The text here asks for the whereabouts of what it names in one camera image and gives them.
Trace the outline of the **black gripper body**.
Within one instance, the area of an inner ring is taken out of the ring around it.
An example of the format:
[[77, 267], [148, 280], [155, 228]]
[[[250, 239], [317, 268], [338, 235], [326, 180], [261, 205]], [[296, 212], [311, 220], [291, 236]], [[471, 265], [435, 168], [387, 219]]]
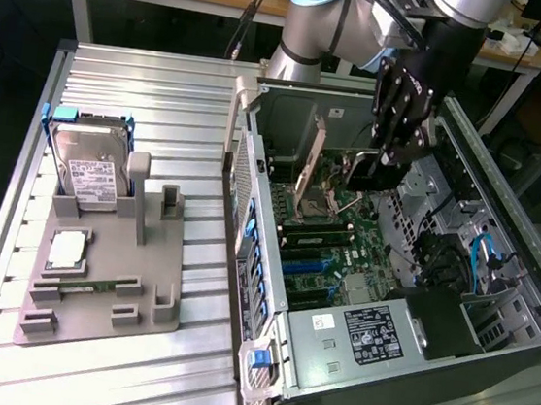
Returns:
[[423, 27], [425, 49], [403, 50], [391, 78], [400, 80], [396, 102], [408, 99], [399, 126], [415, 130], [446, 94], [460, 84], [485, 41], [486, 28], [470, 28], [451, 18], [430, 20]]

